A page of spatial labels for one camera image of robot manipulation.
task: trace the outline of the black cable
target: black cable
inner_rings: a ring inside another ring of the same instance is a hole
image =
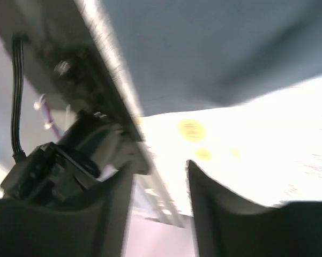
[[[12,37],[12,65],[13,65],[13,93],[11,117],[11,143],[13,158],[16,163],[26,158],[20,145],[20,114],[24,86],[24,51],[25,37],[21,35]]]

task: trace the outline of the cable connector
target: cable connector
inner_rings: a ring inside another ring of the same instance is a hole
[[[16,163],[19,163],[19,162],[21,162],[21,161],[26,159],[26,154],[25,154],[24,151],[21,151],[21,152],[18,152],[16,154],[13,154],[13,158],[16,161]]]

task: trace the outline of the gray fabric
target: gray fabric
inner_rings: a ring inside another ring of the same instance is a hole
[[[103,0],[145,115],[216,108],[322,73],[322,0]]]

